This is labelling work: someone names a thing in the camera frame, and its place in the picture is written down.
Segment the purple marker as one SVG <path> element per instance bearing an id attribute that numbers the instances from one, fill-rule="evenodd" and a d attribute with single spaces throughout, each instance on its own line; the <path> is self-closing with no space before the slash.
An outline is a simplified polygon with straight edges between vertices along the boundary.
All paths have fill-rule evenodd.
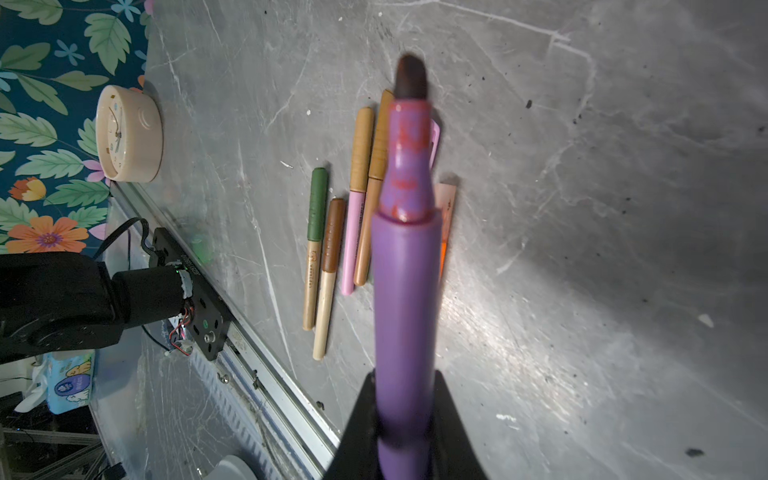
<path id="1" fill-rule="evenodd" d="M 372 221 L 378 455 L 386 479 L 422 479 L 429 464 L 441 216 L 430 176 L 428 90 L 423 60 L 403 55 Z"/>

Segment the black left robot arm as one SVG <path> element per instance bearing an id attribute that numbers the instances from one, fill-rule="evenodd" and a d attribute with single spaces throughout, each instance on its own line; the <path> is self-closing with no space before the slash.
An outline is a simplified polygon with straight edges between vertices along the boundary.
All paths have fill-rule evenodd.
<path id="1" fill-rule="evenodd" d="M 111 275 L 77 253 L 3 255 L 1 362 L 114 345 L 126 329 L 180 314 L 192 293 L 173 266 Z"/>

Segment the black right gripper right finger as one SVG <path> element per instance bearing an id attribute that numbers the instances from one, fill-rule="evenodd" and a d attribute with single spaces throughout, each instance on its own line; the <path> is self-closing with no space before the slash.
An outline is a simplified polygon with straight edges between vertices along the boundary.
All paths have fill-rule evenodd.
<path id="1" fill-rule="evenodd" d="M 430 479 L 481 480 L 487 476 L 472 448 L 443 374 L 435 371 L 429 430 Z"/>

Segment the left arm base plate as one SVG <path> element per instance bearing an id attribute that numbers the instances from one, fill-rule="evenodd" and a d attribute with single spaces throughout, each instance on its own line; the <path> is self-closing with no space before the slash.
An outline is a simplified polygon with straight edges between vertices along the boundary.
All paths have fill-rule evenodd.
<path id="1" fill-rule="evenodd" d="M 168 319 L 170 346 L 187 356 L 197 349 L 208 361 L 215 361 L 225 346 L 234 315 L 168 229 L 154 231 L 152 246 L 157 259 L 150 265 L 172 267 L 181 284 L 180 307 Z"/>

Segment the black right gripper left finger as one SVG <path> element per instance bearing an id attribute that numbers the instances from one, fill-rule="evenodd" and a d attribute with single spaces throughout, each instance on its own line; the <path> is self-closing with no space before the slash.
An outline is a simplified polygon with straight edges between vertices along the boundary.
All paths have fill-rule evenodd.
<path id="1" fill-rule="evenodd" d="M 323 479 L 379 479 L 378 437 L 375 371 L 371 371 L 365 377 L 347 427 Z"/>

